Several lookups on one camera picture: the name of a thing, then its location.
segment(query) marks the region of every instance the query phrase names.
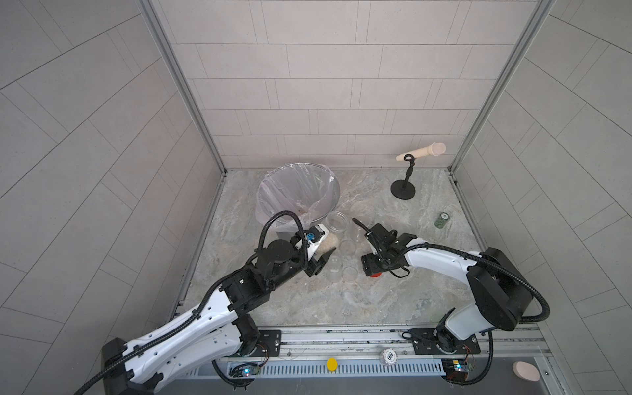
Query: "plastic trash bag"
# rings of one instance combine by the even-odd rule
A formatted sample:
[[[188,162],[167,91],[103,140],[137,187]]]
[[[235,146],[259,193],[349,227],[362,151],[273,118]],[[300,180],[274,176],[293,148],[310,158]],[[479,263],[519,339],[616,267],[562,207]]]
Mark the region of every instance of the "plastic trash bag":
[[[283,210],[296,213],[304,230],[311,223],[327,215],[336,204],[340,187],[334,172],[327,166],[294,163],[269,172],[257,191],[255,217],[261,225]],[[296,223],[288,216],[275,221],[274,232],[296,232]]]

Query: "metal frame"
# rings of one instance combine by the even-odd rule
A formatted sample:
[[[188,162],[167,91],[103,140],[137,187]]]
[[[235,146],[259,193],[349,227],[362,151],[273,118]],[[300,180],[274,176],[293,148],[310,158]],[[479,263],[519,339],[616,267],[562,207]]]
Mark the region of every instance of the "metal frame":
[[[174,81],[176,82],[176,86],[180,93],[182,94],[182,99],[185,102],[186,108],[191,113],[191,117],[193,118],[193,122],[195,126],[197,126],[200,134],[202,134],[202,138],[204,142],[210,149],[210,152],[217,163],[217,167],[221,170],[222,174],[226,175],[226,167],[222,162],[222,158],[217,151],[217,147],[213,142],[213,139],[210,136],[209,129],[207,128],[206,123],[204,122],[204,118],[202,117],[202,113],[195,103],[195,99],[193,98],[193,94],[191,93],[191,88],[186,82],[186,78],[178,60],[176,59],[176,55],[173,53],[171,46],[169,45],[169,41],[167,40],[167,36],[162,29],[162,25],[158,20],[158,16],[156,15],[154,5],[151,0],[137,0],[138,8],[140,9],[140,13],[145,18],[145,22],[147,22],[147,26],[149,27],[149,32],[154,37],[156,46],[164,59],[164,62],[167,64],[167,69],[174,77]]]
[[[501,74],[498,76],[498,78],[496,78],[492,90],[489,92],[485,103],[483,103],[483,106],[478,112],[476,119],[474,120],[474,123],[470,128],[470,131],[465,136],[459,152],[457,152],[454,156],[452,164],[448,166],[450,172],[454,173],[461,165],[463,157],[465,156],[471,145],[474,143],[474,139],[476,139],[476,137],[480,133],[480,130],[483,128],[483,125],[489,117],[489,114],[491,114],[494,106],[496,105],[496,102],[498,102],[498,99],[500,98],[502,92],[505,90],[505,87],[509,83],[509,80],[518,68],[520,61],[522,61],[523,57],[525,56],[527,50],[529,49],[529,46],[531,45],[531,42],[533,42],[533,38],[542,27],[542,24],[544,24],[544,20],[549,15],[549,10],[551,9],[551,7],[553,7],[555,1],[556,0],[539,0],[538,4],[535,6],[535,9],[531,13],[531,17],[529,17],[529,20],[527,21],[525,28],[520,34],[516,45],[511,51],[511,54],[505,62],[505,65],[503,66]]]

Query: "marble floor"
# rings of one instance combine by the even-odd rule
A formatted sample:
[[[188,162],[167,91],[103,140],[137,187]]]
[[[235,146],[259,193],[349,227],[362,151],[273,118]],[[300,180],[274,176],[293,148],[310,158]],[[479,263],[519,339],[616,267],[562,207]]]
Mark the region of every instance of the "marble floor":
[[[432,243],[465,251],[478,250],[474,235],[443,169],[416,169],[411,177],[417,193],[411,200],[391,195],[391,183],[405,169],[338,169],[341,196],[337,210],[349,218],[363,215],[370,225],[417,234]],[[255,196],[265,171],[231,171],[210,225],[200,260],[185,298],[186,309],[197,304],[219,277],[241,267],[256,247],[262,225],[255,219]],[[444,229],[434,227],[442,211],[451,215]],[[276,238],[270,232],[266,244]],[[354,281],[331,283],[321,275],[301,272],[251,312],[259,326],[315,324],[403,324],[438,322],[452,307],[473,301],[464,284],[427,269],[412,269],[398,279],[388,273],[365,277],[360,256],[370,252],[367,241],[355,256],[341,257],[354,267]]]

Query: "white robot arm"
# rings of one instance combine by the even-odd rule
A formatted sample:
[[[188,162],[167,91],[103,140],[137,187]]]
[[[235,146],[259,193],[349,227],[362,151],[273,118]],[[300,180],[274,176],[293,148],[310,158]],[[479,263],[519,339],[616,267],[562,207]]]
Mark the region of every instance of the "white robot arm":
[[[289,242],[274,240],[264,248],[267,230],[281,216],[291,216],[299,231]],[[404,233],[398,238],[396,231],[387,232],[381,224],[369,229],[353,220],[365,229],[372,246],[373,254],[362,257],[367,276],[407,266],[424,267],[470,286],[476,302],[454,313],[454,309],[450,310],[432,335],[422,339],[444,353],[454,353],[460,342],[476,332],[513,330],[522,322],[522,313],[532,295],[543,312],[525,319],[536,322],[548,317],[544,298],[499,250],[465,253],[427,243],[412,234]],[[267,302],[270,292],[300,271],[310,277],[317,275],[335,250],[314,259],[328,234],[323,225],[303,231],[294,213],[277,213],[264,226],[255,254],[242,268],[216,281],[199,305],[166,325],[132,341],[117,338],[108,342],[102,349],[103,371],[75,394],[83,394],[101,379],[108,395],[153,394],[204,363],[229,355],[248,355],[260,335],[248,312]]]

